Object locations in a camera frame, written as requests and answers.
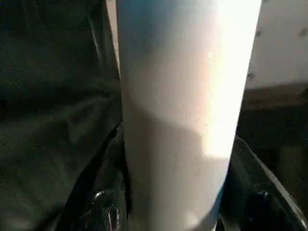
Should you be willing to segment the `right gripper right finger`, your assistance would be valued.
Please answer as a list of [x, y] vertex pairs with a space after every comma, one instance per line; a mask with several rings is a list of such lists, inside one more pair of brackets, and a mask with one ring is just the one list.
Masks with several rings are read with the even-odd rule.
[[306, 231], [290, 193], [241, 138], [235, 137], [224, 183], [218, 231]]

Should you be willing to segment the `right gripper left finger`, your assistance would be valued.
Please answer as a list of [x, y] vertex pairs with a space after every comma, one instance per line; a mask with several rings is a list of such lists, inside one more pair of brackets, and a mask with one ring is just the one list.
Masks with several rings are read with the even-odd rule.
[[131, 185], [123, 124], [79, 175], [55, 227], [57, 231], [127, 231]]

